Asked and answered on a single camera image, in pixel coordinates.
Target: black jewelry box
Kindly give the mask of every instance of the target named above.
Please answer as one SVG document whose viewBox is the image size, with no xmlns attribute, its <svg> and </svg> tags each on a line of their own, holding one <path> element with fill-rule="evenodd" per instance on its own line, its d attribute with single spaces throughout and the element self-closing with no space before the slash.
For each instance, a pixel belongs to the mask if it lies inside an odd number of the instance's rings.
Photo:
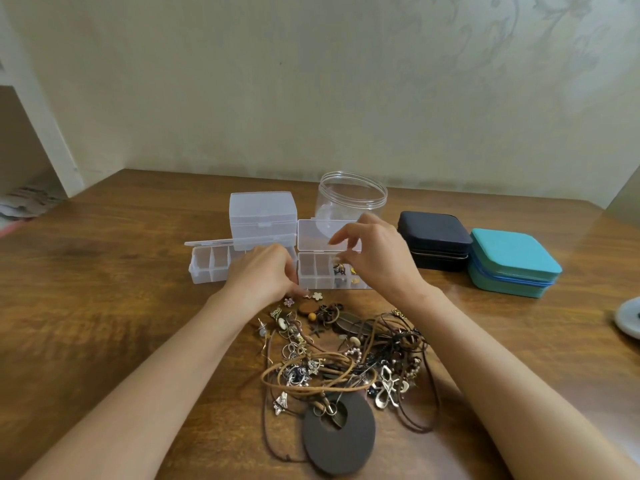
<svg viewBox="0 0 640 480">
<path fill-rule="evenodd" d="M 455 216 L 405 210 L 398 220 L 416 266 L 441 271 L 467 268 L 471 236 Z"/>
</svg>

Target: hand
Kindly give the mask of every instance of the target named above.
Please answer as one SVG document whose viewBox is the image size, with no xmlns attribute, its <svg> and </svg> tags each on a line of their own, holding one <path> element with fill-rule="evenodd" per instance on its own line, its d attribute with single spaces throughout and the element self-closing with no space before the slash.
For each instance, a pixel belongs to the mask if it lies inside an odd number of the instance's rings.
<svg viewBox="0 0 640 480">
<path fill-rule="evenodd" d="M 348 250 L 338 254 L 358 275 L 389 303 L 402 306 L 407 294 L 419 293 L 428 284 L 422 279 L 404 238 L 391 224 L 373 214 L 363 214 L 357 223 L 344 226 L 329 244 L 347 241 Z M 353 250 L 358 240 L 362 252 Z"/>
<path fill-rule="evenodd" d="M 256 246 L 233 261 L 224 290 L 244 303 L 248 301 L 256 312 L 286 294 L 305 296 L 309 293 L 298 286 L 293 259 L 279 244 Z"/>
</svg>

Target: wooden table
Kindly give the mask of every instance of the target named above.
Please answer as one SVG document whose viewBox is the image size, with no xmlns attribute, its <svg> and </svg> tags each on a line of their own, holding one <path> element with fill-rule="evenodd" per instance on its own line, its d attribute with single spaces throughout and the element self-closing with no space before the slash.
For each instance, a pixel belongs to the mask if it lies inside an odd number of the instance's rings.
<svg viewBox="0 0 640 480">
<path fill-rule="evenodd" d="M 202 306 L 220 284 L 194 285 L 184 241 L 230 237 L 231 192 L 289 190 L 312 217 L 317 185 L 124 170 L 0 239 L 0 477 L 17 478 Z M 428 281 L 580 411 L 640 456 L 640 346 L 615 329 L 640 295 L 640 230 L 582 201 L 390 189 L 383 217 L 402 210 L 453 214 L 468 229 L 532 234 L 564 267 L 540 300 L 476 289 L 465 273 Z M 361 314 L 390 309 L 372 290 L 333 291 Z M 302 478 L 260 428 L 262 343 L 252 320 L 221 362 L 176 437 L 161 479 Z M 416 435 L 393 411 L 362 478 L 487 478 L 509 474 L 437 357 L 444 404 L 436 432 Z M 412 411 L 427 420 L 424 377 Z M 283 451 L 300 451 L 293 418 L 268 415 Z"/>
</svg>

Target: white door frame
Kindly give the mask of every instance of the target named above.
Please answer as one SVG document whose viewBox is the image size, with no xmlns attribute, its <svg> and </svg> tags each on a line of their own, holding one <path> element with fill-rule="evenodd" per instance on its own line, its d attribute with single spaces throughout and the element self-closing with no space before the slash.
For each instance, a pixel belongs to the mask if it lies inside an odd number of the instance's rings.
<svg viewBox="0 0 640 480">
<path fill-rule="evenodd" d="M 85 184 L 58 123 L 49 108 L 47 98 L 40 87 L 31 59 L 22 46 L 20 37 L 13 30 L 9 17 L 0 0 L 0 62 L 4 74 L 3 85 L 11 85 L 36 131 L 60 183 L 69 197 L 84 190 Z"/>
</svg>

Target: round transparent container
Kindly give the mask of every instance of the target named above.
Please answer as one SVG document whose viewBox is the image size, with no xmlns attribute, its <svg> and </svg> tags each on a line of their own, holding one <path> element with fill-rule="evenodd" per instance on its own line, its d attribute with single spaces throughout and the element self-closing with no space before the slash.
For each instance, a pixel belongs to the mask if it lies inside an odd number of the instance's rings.
<svg viewBox="0 0 640 480">
<path fill-rule="evenodd" d="M 318 186 L 316 219 L 355 221 L 363 212 L 380 215 L 387 188 L 377 180 L 347 171 L 325 174 Z"/>
</svg>

